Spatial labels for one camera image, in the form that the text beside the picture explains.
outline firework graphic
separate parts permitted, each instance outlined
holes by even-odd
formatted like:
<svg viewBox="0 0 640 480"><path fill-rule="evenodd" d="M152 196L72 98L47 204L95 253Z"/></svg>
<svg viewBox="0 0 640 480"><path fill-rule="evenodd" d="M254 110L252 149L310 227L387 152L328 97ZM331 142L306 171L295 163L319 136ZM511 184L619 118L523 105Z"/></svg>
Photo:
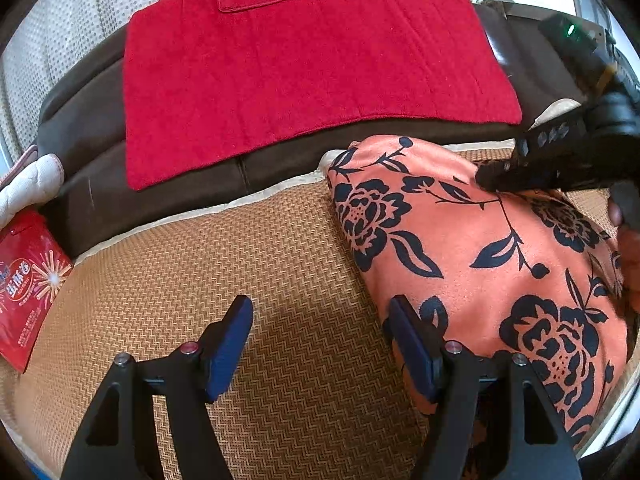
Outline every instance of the firework graphic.
<svg viewBox="0 0 640 480"><path fill-rule="evenodd" d="M59 258L54 258L52 250L49 250L46 256L41 254L40 259L42 260L40 266L32 264L33 270L36 272L34 277L36 290L39 289L36 298L40 300L48 295L45 298L45 308L49 308L60 292L62 284L68 278L72 265L64 265L65 262L61 264Z"/></svg>

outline woven mat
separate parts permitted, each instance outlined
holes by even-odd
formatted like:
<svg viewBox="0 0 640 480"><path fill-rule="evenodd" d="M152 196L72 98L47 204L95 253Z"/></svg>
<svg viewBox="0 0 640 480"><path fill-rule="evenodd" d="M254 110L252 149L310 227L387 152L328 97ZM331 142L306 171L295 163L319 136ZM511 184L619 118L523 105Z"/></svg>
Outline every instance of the woven mat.
<svg viewBox="0 0 640 480"><path fill-rule="evenodd" d="M477 162L510 150L461 155ZM606 195L572 200L610 227ZM47 316L27 372L0 360L0 418L59 474L113 356L167 354L221 319L240 292L255 300L254 328L231 390L209 412L236 480L408 478L424 421L324 182L154 227L89 256ZM178 479L162 402L156 419L166 477Z"/></svg>

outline red package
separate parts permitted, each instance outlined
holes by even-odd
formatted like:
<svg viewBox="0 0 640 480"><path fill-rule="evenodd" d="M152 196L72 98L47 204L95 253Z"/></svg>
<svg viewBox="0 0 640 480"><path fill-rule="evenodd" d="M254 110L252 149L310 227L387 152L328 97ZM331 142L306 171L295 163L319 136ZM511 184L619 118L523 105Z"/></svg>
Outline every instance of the red package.
<svg viewBox="0 0 640 480"><path fill-rule="evenodd" d="M72 267L34 210L0 231L0 354L21 373Z"/></svg>

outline floral pillow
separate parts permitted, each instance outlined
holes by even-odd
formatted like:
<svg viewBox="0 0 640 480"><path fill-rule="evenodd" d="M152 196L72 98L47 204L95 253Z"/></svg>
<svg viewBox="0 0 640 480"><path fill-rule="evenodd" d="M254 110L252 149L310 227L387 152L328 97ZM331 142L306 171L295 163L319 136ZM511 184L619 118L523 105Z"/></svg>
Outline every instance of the floral pillow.
<svg viewBox="0 0 640 480"><path fill-rule="evenodd" d="M327 179L399 365L387 306L404 294L476 355L526 355L578 444L626 360L619 254L560 193L489 193L475 173L430 142L376 136L341 153Z"/></svg>

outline silver screw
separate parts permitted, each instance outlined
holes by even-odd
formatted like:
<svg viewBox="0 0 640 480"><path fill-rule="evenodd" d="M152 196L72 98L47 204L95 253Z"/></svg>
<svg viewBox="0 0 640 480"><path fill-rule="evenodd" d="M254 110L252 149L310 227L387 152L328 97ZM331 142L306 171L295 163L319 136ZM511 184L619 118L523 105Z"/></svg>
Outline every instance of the silver screw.
<svg viewBox="0 0 640 480"><path fill-rule="evenodd" d="M195 341L187 341L186 343L182 343L180 345L180 352L185 355L192 355L198 351L198 348L198 343L196 343Z"/></svg>
<svg viewBox="0 0 640 480"><path fill-rule="evenodd" d="M459 354L462 352L462 345L457 341L447 341L444 343L444 349L450 354Z"/></svg>
<svg viewBox="0 0 640 480"><path fill-rule="evenodd" d="M113 358L113 364L118 366L124 366L129 361L131 361L131 354L128 354L126 352L120 352L119 354L116 354L116 357Z"/></svg>
<svg viewBox="0 0 640 480"><path fill-rule="evenodd" d="M526 366L529 360L521 353L516 352L511 356L511 360L516 363L518 366Z"/></svg>

